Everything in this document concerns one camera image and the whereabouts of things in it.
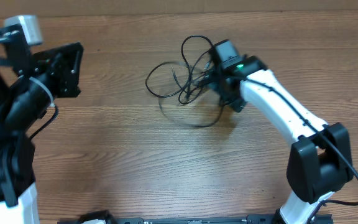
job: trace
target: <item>wood grain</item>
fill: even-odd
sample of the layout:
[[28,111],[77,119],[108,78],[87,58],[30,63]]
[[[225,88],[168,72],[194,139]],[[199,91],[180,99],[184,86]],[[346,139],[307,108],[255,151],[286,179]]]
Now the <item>wood grain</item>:
[[351,9],[358,0],[0,0],[0,18]]
[[[181,42],[191,34],[213,42],[231,39],[240,52],[267,63],[312,112],[344,124],[358,170],[358,11],[66,17],[40,23],[45,44],[34,51],[75,41],[85,48],[83,92],[58,99],[58,119],[34,141],[42,223],[101,209],[117,217],[233,217],[273,213],[285,202],[289,149],[257,109],[247,105],[239,114],[226,109],[212,128],[190,129],[164,117],[145,89],[146,74],[160,62],[180,60]],[[190,40],[186,56],[194,61],[207,47]],[[169,70],[156,73],[156,91],[174,87]],[[176,99],[165,100],[168,117],[213,119],[217,98],[207,94],[181,108]],[[334,198],[358,200],[357,182]],[[329,205],[321,213],[332,213],[336,223],[358,221],[358,207]]]

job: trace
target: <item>wooden tabletop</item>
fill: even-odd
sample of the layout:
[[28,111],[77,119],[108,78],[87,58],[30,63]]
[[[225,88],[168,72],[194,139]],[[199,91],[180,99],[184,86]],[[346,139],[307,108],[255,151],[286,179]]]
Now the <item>wooden tabletop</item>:
[[[181,60],[181,43],[191,34],[231,39],[241,53],[260,57],[315,115],[341,122],[358,170],[358,11],[57,17],[40,23],[45,43],[34,51],[76,41],[85,48],[81,95],[58,99],[58,119],[34,140],[41,223],[103,209],[116,217],[238,217],[274,213],[283,205],[290,150],[261,112],[252,105],[238,114],[225,108],[215,126],[192,129],[178,122],[213,119],[216,95],[206,93],[185,107],[176,97],[167,99],[164,117],[146,90],[146,75],[163,61]],[[207,49],[201,40],[185,45],[191,63]],[[153,79],[159,93],[176,88],[171,68],[164,69]],[[358,200],[357,181],[334,198]],[[328,205],[321,213],[332,213],[336,223],[358,223],[358,207]]]

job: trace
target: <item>wall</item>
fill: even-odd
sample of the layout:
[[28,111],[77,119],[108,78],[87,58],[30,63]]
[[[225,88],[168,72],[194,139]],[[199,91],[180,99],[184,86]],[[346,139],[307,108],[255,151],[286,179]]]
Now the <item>wall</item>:
[[358,9],[358,0],[0,0],[0,18]]

